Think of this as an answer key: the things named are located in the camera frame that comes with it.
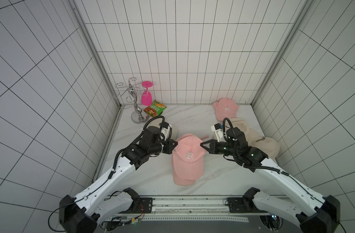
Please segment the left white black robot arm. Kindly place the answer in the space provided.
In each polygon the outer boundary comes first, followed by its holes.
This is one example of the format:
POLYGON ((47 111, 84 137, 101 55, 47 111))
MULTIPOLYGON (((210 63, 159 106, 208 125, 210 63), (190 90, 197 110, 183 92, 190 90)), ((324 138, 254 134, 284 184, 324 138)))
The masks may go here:
POLYGON ((152 155, 172 154, 177 142, 172 139, 172 125, 145 124, 140 135, 120 149, 113 166, 89 187, 74 197, 65 196, 59 203, 59 224, 66 233, 93 233, 108 218, 126 212, 144 211, 140 195, 132 188, 116 192, 115 188, 135 172, 152 155))

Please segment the pink cap back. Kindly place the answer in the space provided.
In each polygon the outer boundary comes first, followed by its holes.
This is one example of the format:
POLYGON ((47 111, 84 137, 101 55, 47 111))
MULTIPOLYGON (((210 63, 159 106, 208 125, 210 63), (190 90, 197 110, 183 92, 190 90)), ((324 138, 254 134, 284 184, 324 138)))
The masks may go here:
POLYGON ((213 103, 215 109, 215 117, 218 121, 224 118, 236 118, 239 106, 231 99, 222 98, 218 102, 213 103))

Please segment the beige cap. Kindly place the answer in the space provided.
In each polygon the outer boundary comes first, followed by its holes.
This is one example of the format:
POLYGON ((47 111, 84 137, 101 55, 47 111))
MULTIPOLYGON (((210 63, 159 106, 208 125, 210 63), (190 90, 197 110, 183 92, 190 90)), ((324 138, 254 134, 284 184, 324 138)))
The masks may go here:
POLYGON ((245 137, 246 137, 246 141, 251 144, 252 141, 257 138, 257 137, 260 137, 261 135, 251 129, 249 127, 249 125, 247 124, 247 122, 243 119, 240 119, 240 118, 231 118, 230 121, 232 122, 232 125, 234 128, 238 128, 240 129, 244 134, 245 134, 245 137))
POLYGON ((273 138, 262 136, 255 130, 250 129, 246 134, 246 140, 250 146, 260 149, 270 159, 276 159, 279 155, 281 144, 273 138))
MULTIPOLYGON (((148 125, 147 128, 150 128, 150 127, 157 127, 157 128, 159 129, 159 128, 160 128, 160 123, 162 123, 161 119, 157 119, 157 120, 155 120, 155 121, 152 121, 152 122, 148 125)), ((170 126, 172 127, 172 128, 171 128, 171 129, 172 129, 171 139, 172 139, 172 140, 176 140, 176 139, 177 139, 177 135, 178 135, 178 134, 177 134, 178 130, 177 130, 177 128, 176 128, 175 125, 170 124, 170 126)))

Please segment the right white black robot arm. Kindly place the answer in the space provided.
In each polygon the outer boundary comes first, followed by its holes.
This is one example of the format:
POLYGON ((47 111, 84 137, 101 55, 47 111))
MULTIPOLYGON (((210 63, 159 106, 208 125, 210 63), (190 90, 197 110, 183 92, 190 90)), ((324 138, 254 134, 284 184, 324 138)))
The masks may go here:
POLYGON ((290 201, 272 197, 252 187, 242 196, 247 212, 266 211, 294 223, 304 233, 333 233, 340 224, 340 202, 332 195, 308 188, 279 167, 267 154, 249 146, 245 134, 238 128, 228 129, 220 140, 201 143, 210 154, 231 156, 245 169, 266 178, 282 191, 290 201))

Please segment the pink cap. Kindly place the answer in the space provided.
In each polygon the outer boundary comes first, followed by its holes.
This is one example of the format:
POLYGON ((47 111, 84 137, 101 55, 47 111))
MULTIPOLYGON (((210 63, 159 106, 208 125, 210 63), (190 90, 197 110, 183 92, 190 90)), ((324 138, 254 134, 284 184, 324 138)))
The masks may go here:
POLYGON ((181 185, 181 186, 187 186, 187 185, 193 185, 196 183, 196 180, 185 180, 183 178, 180 178, 176 172, 175 169, 173 168, 173 181, 176 185, 181 185))
POLYGON ((231 99, 222 98, 218 102, 213 103, 215 109, 215 117, 218 121, 224 118, 236 118, 239 106, 231 99))
POLYGON ((207 153, 200 144, 203 142, 193 134, 185 134, 177 140, 172 153, 172 167, 185 180, 198 180, 204 173, 204 155, 207 153))

